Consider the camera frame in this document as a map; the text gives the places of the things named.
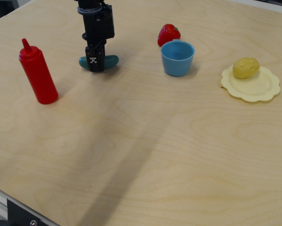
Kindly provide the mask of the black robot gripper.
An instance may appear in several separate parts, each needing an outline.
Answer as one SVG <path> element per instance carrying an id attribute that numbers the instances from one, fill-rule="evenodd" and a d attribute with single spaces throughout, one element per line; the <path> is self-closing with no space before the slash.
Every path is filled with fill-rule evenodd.
<path id="1" fill-rule="evenodd" d="M 87 41 L 85 53 L 89 70 L 102 72 L 104 71 L 105 44 L 101 43 L 115 36 L 112 6 L 82 4 L 81 15 L 85 28 L 83 38 Z"/>

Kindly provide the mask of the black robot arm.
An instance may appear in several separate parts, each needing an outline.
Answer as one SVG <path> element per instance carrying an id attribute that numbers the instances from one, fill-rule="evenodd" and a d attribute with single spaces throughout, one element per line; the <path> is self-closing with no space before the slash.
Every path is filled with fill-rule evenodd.
<path id="1" fill-rule="evenodd" d="M 87 42 L 88 68 L 91 72 L 102 72 L 105 70 L 105 45 L 115 36 L 112 6 L 103 0 L 79 0 L 77 12 L 83 16 L 82 38 Z"/>

